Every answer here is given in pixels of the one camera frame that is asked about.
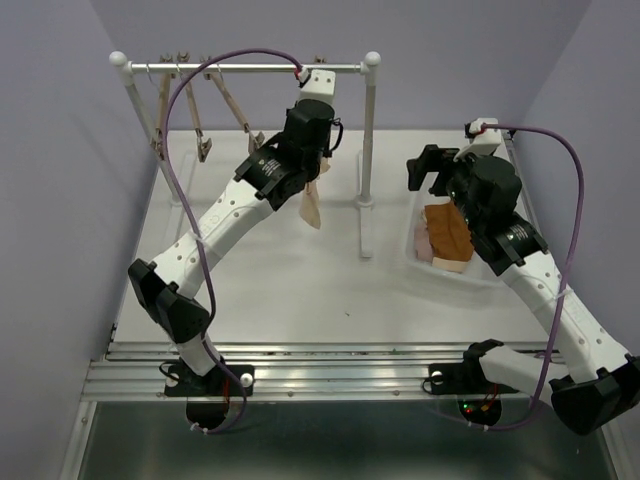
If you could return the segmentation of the orange underwear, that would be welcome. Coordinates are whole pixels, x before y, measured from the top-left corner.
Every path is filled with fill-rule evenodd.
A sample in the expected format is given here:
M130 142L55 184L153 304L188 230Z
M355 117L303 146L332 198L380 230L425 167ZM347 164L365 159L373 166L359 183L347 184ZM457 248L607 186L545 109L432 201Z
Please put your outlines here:
M424 210L434 256L469 262L474 253L471 234L454 203L426 205Z

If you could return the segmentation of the pink underwear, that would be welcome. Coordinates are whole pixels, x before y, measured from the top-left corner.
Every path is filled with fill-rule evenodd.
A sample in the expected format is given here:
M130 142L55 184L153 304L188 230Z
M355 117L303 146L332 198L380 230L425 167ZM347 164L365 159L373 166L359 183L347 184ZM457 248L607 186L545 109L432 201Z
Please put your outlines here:
M413 248L418 261L427 263L431 263L433 261L433 247L429 238L427 219L424 209L420 211L416 218Z

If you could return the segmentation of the cream underwear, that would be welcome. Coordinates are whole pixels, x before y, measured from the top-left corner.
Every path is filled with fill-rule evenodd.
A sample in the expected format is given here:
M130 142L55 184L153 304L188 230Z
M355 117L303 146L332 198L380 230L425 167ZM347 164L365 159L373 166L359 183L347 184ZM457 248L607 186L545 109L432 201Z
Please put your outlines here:
M323 157L320 162L319 175L313 181L306 183L302 191L299 216L307 225L316 230L321 228L318 180L324 173L328 172L330 168L329 159Z

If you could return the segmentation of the beige hanger with orange underwear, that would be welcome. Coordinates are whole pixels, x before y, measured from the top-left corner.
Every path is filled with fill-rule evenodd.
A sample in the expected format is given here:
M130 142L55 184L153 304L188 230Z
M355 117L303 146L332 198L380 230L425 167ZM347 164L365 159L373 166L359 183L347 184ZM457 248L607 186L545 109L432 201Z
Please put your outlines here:
M251 154L254 151L256 151L264 143L265 135L262 131L259 131L257 134L254 133L250 125L250 122L248 120L248 117L244 114L240 105L238 104L236 99L233 97L229 89L227 88L221 71L220 70L217 70L215 72L205 71L203 73L203 77L207 81L211 81L216 86L217 90L219 91L220 95L225 101L227 107L229 108L234 118L236 119L239 127L247 135L248 153Z

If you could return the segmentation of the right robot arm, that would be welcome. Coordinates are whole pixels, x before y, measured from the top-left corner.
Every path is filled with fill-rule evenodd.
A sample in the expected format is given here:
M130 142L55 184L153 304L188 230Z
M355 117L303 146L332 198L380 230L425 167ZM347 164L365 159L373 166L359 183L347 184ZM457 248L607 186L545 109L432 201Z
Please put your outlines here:
M475 342L458 363L430 364L423 390L459 397L520 392L551 407L578 435L638 405L638 357L563 284L547 243L516 211L522 182L513 165L434 144L406 165L411 191L435 174L430 194L451 200L469 227L475 253L528 307L562 357L550 363L498 340Z

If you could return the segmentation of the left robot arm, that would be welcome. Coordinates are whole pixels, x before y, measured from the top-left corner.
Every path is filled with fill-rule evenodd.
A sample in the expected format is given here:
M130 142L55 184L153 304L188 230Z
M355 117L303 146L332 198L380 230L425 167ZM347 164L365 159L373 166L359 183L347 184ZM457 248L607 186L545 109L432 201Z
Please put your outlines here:
M138 303L179 354L164 373L166 395L249 392L252 369L226 366L208 336L217 313L211 272L244 235L320 175L338 122L331 102L298 100L288 109L283 130L239 165L194 229L153 260L135 259L129 266Z

